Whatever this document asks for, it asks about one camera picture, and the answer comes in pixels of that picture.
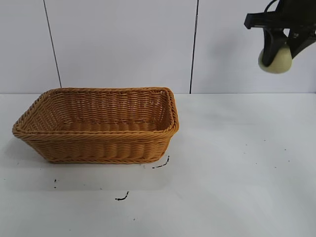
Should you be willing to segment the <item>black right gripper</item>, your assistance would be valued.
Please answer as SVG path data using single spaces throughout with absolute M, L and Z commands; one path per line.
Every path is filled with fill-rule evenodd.
M 297 56 L 316 42 L 316 1 L 279 0 L 274 11 L 248 13 L 247 29 L 263 28 L 264 48 L 262 63 L 268 67 L 278 51 L 286 44 L 284 29 L 289 29 L 288 46 L 291 56 Z

